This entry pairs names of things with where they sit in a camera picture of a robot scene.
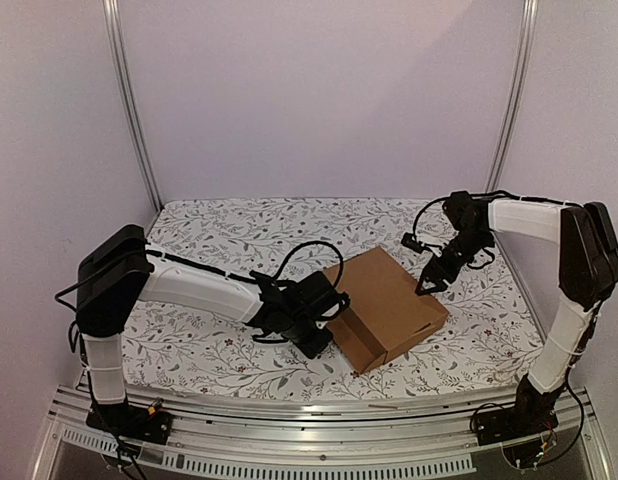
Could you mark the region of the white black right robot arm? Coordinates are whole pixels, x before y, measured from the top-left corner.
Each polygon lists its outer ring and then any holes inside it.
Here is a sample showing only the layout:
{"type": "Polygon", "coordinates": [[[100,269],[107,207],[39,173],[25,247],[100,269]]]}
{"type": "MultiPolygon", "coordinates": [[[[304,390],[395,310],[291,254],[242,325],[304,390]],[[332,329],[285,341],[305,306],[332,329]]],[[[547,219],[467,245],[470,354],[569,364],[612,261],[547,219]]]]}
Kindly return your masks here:
{"type": "Polygon", "coordinates": [[[478,253],[495,245],[498,233],[517,234],[555,245],[557,306],[544,346],[520,381],[506,427],[526,436],[541,424],[584,353],[602,306],[618,284],[618,239],[608,207],[524,196],[505,190],[454,191],[436,199],[455,231],[443,245],[418,237],[413,226],[401,239],[415,253],[430,253],[416,294],[442,293],[469,269],[478,253]]]}

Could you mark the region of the brown cardboard box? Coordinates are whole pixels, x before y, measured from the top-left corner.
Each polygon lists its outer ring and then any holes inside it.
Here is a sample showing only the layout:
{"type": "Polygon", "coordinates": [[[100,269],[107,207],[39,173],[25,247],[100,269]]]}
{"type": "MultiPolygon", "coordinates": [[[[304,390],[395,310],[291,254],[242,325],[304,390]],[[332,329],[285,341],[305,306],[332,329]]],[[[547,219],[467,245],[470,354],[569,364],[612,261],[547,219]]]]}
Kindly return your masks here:
{"type": "Polygon", "coordinates": [[[337,289],[350,306],[327,323],[333,341],[359,375],[387,365],[439,331],[449,312],[380,247],[345,261],[337,289]]]}

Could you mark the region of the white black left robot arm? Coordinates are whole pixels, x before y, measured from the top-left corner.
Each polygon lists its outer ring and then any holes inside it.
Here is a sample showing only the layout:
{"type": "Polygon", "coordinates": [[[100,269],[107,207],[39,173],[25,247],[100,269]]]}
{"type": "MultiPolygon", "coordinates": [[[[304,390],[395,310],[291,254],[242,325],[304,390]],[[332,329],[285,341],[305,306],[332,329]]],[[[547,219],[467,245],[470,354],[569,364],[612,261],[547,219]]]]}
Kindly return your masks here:
{"type": "Polygon", "coordinates": [[[332,341],[329,322],[350,306],[336,277],[321,271],[301,280],[251,271],[240,275],[169,253],[129,224],[98,246],[78,266],[76,282],[54,296],[69,309],[77,333],[73,343],[86,355],[91,390],[100,419],[117,434],[137,426],[128,405],[122,360],[122,333],[139,302],[178,305],[218,314],[253,329],[261,344],[290,343],[307,358],[332,341]]]}

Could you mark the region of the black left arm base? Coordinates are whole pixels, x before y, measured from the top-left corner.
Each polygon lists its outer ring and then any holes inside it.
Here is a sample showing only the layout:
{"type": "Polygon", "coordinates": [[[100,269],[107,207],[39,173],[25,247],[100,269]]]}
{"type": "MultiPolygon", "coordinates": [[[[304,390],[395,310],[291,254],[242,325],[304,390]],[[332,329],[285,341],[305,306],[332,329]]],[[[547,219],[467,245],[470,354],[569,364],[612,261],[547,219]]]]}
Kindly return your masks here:
{"type": "Polygon", "coordinates": [[[161,399],[149,406],[135,406],[125,399],[122,403],[111,405],[93,401],[86,425],[114,437],[165,445],[173,420],[174,416],[162,408],[161,399]]]}

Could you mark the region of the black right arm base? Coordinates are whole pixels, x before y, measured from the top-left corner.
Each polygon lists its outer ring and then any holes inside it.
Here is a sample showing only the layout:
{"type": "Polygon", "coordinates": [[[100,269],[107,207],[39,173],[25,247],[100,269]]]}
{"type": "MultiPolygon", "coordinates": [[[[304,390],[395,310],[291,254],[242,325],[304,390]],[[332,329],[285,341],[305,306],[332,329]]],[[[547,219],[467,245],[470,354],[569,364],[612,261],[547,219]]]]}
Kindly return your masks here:
{"type": "Polygon", "coordinates": [[[476,435],[480,446],[506,442],[545,431],[558,426],[554,407],[557,396],[549,394],[517,394],[511,407],[488,404],[478,407],[469,421],[470,431],[476,435]]]}

